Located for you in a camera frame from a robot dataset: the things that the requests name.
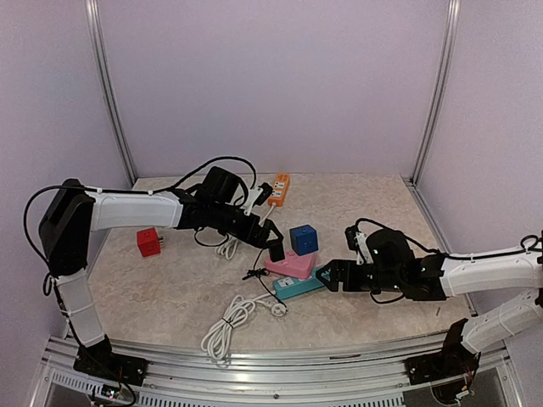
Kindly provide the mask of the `teal power strip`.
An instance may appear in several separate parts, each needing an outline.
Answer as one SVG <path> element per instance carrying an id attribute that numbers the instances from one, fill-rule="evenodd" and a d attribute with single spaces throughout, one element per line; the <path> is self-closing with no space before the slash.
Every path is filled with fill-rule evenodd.
<path id="1" fill-rule="evenodd" d="M 305 280 L 291 276 L 276 279 L 272 283 L 275 295 L 278 299 L 285 300 L 323 288 L 324 284 L 316 278 L 316 273 L 319 270 L 320 267 L 314 268 L 310 277 Z"/>

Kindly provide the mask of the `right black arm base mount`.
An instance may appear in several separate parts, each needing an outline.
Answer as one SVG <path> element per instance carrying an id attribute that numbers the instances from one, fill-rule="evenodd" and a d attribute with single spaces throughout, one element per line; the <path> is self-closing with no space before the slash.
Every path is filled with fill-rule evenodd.
<path id="1" fill-rule="evenodd" d="M 480 352 L 470 351 L 462 345 L 462 330 L 467 322 L 464 318 L 451 325 L 438 352 L 411 357 L 404 362 L 411 385 L 434 382 L 479 368 Z"/>

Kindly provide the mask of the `pink power strip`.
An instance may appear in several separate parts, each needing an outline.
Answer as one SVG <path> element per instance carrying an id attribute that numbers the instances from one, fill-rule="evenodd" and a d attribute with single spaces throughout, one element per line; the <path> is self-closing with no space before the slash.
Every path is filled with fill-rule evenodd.
<path id="1" fill-rule="evenodd" d="M 285 253 L 285 259 L 272 262 L 270 258 L 265 260 L 265 268 L 271 273 L 280 276 L 289 276 L 299 280 L 306 280 L 316 265 L 318 253 L 313 252 L 305 255 L 298 255 L 292 250 Z"/>

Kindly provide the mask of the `black plug adapter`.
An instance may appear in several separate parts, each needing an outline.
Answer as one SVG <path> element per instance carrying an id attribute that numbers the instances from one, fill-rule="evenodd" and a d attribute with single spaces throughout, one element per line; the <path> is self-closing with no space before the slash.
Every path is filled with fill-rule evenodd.
<path id="1" fill-rule="evenodd" d="M 269 257 L 272 263 L 285 260 L 285 253 L 283 248 L 282 238 L 273 239 L 269 242 Z"/>

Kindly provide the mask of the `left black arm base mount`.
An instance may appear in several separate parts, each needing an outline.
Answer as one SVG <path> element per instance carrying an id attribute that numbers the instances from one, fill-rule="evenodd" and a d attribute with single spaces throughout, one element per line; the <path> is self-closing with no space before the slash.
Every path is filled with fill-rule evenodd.
<path id="1" fill-rule="evenodd" d="M 105 337 L 90 347 L 80 344 L 73 368 L 89 376 L 142 386 L 148 362 L 143 358 L 115 353 L 108 337 Z"/>

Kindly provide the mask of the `red cube adapter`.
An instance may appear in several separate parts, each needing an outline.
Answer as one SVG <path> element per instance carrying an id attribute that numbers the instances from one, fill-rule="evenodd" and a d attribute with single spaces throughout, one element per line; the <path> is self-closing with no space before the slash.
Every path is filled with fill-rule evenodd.
<path id="1" fill-rule="evenodd" d="M 159 235 L 155 227 L 137 231 L 136 238 L 138 250 L 143 258 L 162 253 L 164 238 Z"/>

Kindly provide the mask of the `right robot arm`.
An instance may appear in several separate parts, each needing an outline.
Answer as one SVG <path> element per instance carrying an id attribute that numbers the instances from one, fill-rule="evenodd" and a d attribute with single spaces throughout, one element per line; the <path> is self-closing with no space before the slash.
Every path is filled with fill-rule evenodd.
<path id="1" fill-rule="evenodd" d="M 434 369 L 452 376 L 493 343 L 542 322 L 542 238 L 528 235 L 516 248 L 481 254 L 429 249 L 418 258 L 403 232 L 384 228 L 366 236 L 356 227 L 345 235 L 357 258 L 333 259 L 316 272 L 331 292 L 398 293 L 412 301 L 444 301 L 467 293 L 520 288 L 522 293 L 481 316 L 456 323 L 453 343 L 434 357 Z"/>

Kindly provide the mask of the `orange power strip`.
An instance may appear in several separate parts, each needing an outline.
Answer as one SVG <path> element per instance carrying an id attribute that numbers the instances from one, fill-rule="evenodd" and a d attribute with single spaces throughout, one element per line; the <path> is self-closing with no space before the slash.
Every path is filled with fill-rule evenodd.
<path id="1" fill-rule="evenodd" d="M 290 185 L 290 174 L 279 173 L 272 184 L 272 193 L 267 199 L 271 207 L 282 207 Z"/>

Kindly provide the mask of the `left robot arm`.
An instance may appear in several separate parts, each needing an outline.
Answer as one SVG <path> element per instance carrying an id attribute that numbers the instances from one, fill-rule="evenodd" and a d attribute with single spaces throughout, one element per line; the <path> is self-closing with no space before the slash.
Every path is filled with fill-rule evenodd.
<path id="1" fill-rule="evenodd" d="M 210 228 L 284 257 L 281 232 L 272 220 L 262 220 L 252 211 L 271 195 L 271 186 L 263 183 L 248 188 L 239 176 L 218 166 L 188 189 L 171 186 L 115 192 L 85 187 L 77 179 L 68 179 L 55 189 L 38 234 L 61 309 L 86 350 L 87 365 L 102 377 L 113 376 L 119 360 L 110 352 L 88 286 L 87 251 L 93 232 L 144 226 L 193 231 Z"/>

